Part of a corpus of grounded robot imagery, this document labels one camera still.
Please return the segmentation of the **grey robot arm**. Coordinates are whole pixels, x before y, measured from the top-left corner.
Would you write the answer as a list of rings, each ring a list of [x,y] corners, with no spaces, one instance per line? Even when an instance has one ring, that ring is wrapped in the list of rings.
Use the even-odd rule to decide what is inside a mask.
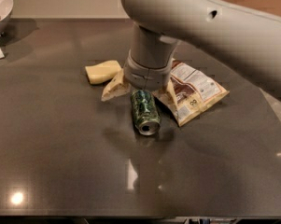
[[[125,80],[156,91],[169,82],[180,41],[227,65],[281,102],[281,17],[222,0],[120,0],[133,20]]]

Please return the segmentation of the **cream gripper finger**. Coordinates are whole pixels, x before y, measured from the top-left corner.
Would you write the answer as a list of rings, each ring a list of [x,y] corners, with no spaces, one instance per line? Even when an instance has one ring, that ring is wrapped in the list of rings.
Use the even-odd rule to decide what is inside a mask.
[[[120,97],[122,95],[128,94],[130,90],[131,85],[124,76],[124,70],[121,69],[105,86],[101,100],[105,102],[113,98]]]
[[[165,88],[154,91],[153,95],[161,101],[174,116],[177,115],[177,99],[172,81],[169,81]]]

